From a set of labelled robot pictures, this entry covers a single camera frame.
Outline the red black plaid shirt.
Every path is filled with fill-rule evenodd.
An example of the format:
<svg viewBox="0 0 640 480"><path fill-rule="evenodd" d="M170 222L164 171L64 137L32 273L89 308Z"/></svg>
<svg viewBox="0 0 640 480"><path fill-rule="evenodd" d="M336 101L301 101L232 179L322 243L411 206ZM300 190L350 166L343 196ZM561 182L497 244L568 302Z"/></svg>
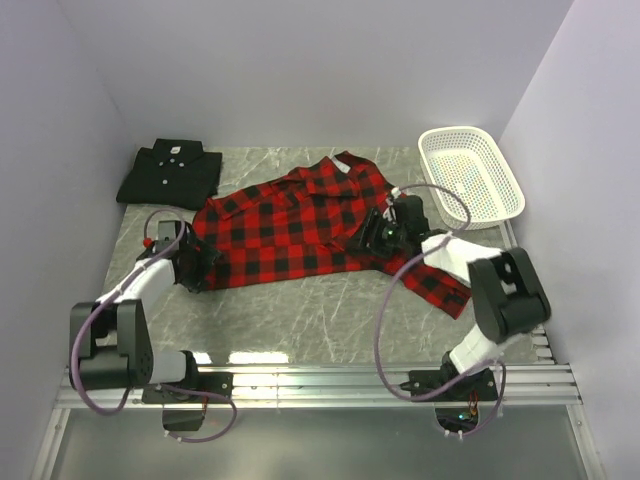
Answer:
<svg viewBox="0 0 640 480"><path fill-rule="evenodd" d="M341 152L208 201L193 228L222 256L206 289L364 270L395 274L412 253L384 259L356 249L367 214L386 209L392 187L372 161Z"/></svg>

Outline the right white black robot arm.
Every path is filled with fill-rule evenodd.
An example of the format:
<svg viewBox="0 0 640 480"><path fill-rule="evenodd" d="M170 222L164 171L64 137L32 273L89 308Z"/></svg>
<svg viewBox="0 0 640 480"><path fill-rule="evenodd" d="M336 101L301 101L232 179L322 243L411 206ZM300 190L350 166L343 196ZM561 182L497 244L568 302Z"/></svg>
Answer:
<svg viewBox="0 0 640 480"><path fill-rule="evenodd" d="M417 196L392 201L385 213L370 210L349 247L376 259L419 257L470 288L475 324L441 365L440 385L451 399L474 390L473 368L498 358L515 339L551 317L549 300L524 249L485 247L432 229Z"/></svg>

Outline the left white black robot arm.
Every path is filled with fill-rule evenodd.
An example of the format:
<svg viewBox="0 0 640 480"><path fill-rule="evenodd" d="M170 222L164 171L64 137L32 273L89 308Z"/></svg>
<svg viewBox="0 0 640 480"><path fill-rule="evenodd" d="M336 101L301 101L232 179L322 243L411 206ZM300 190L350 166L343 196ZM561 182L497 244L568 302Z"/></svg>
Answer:
<svg viewBox="0 0 640 480"><path fill-rule="evenodd" d="M175 285L191 293L208 288L206 276L222 257L187 222L163 220L133 270L108 293L76 304L70 313L70 373L77 390L133 389L166 383L179 402L195 399L201 377L193 354L158 352L146 314Z"/></svg>

